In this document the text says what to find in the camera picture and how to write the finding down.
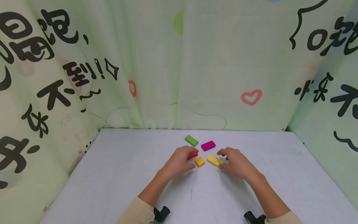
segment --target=hand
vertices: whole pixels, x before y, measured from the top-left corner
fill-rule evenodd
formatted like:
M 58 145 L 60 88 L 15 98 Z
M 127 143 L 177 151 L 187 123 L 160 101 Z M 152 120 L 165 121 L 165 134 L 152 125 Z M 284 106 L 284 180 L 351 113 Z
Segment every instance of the hand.
M 192 152 L 199 152 L 199 150 L 189 146 L 177 148 L 160 172 L 162 172 L 167 178 L 172 179 L 179 174 L 183 174 L 191 169 L 194 169 L 194 164 L 187 163 L 188 155 Z
M 242 178 L 249 182 L 252 179 L 262 176 L 256 167 L 238 149 L 227 147 L 220 149 L 218 155 L 226 156 L 228 164 L 222 163 L 220 169 L 226 170 L 235 177 Z

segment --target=magenta block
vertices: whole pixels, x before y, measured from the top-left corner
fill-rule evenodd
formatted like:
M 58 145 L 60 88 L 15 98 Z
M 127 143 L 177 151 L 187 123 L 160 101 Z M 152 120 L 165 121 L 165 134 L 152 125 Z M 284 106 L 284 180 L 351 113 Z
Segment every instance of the magenta block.
M 208 151 L 209 149 L 214 148 L 215 146 L 216 145 L 215 145 L 215 143 L 213 141 L 209 141 L 207 143 L 202 144 L 202 149 L 204 151 Z

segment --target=curtain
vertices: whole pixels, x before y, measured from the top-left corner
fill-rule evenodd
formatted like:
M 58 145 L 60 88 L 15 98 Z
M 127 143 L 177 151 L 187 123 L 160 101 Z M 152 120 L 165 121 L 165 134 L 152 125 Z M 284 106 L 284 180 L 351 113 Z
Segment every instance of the curtain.
M 340 39 L 353 42 L 325 57 L 289 128 L 358 208 L 358 54 L 348 54 L 358 49 L 358 2 L 344 21 L 355 31 Z
M 353 3 L 2 0 L 0 223 L 38 223 L 100 128 L 284 131 Z

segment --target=yellow block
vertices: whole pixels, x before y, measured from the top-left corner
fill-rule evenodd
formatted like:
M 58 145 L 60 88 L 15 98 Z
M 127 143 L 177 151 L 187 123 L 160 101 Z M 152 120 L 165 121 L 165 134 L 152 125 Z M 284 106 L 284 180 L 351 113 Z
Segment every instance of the yellow block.
M 205 161 L 203 160 L 203 158 L 199 157 L 195 160 L 195 164 L 198 166 L 198 167 L 201 167 L 202 165 L 204 165 Z
M 223 163 L 223 161 L 221 159 L 216 158 L 215 156 L 212 156 L 212 155 L 209 155 L 207 161 L 218 168 L 219 168 L 219 164 Z

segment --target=left hand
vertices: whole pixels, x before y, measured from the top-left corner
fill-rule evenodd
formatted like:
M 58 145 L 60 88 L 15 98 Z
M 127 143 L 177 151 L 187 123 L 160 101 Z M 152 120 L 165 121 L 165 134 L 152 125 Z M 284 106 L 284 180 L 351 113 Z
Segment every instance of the left hand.
M 172 179 L 177 175 L 186 173 L 189 170 L 194 169 L 194 164 L 187 163 L 188 155 L 192 152 L 199 152 L 199 150 L 189 146 L 177 148 L 160 171 L 167 178 Z

